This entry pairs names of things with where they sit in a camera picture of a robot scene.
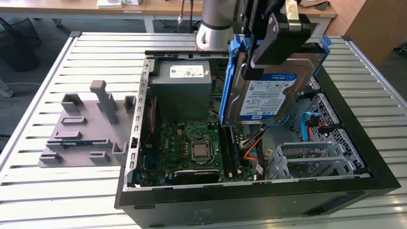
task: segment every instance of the black cable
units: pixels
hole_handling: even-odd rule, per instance
[[[181,14],[179,14],[181,18],[183,18],[183,15],[185,15],[185,4],[186,4],[186,0],[183,0],[183,5],[181,7]],[[179,26],[181,26],[181,22],[178,22],[177,33],[179,33]]]
[[[11,135],[0,135],[0,137],[11,138],[13,136]]]
[[[193,11],[194,11],[194,0],[191,0],[190,33],[193,32]]]

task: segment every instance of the metal grid table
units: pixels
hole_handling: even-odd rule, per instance
[[[332,40],[326,70],[404,187],[330,216],[190,228],[407,227],[406,102],[353,42]],[[145,50],[181,49],[194,50],[193,35],[85,32],[69,39],[0,156],[2,228],[139,228],[114,208],[119,167],[43,169],[37,164],[63,110],[65,93],[95,100],[91,81],[106,80],[115,99],[137,94]]]

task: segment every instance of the hard drive label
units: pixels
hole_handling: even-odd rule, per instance
[[[281,110],[286,99],[283,91],[298,78],[297,74],[266,73],[262,81],[251,81],[241,109],[246,120],[269,119]]]
[[[203,65],[173,65],[170,68],[170,78],[201,78],[203,73]]]

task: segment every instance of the cable connector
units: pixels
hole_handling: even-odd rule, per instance
[[[181,25],[183,23],[183,15],[181,14],[178,17],[178,24]]]
[[[310,121],[307,122],[309,127],[318,127],[320,126],[320,114],[314,113],[310,116]]]
[[[329,133],[332,133],[334,130],[337,130],[337,129],[344,129],[344,126],[342,126],[342,124],[330,124],[330,125],[328,125],[328,126],[321,126],[320,128],[318,128],[318,132],[321,133],[321,134],[329,134]]]

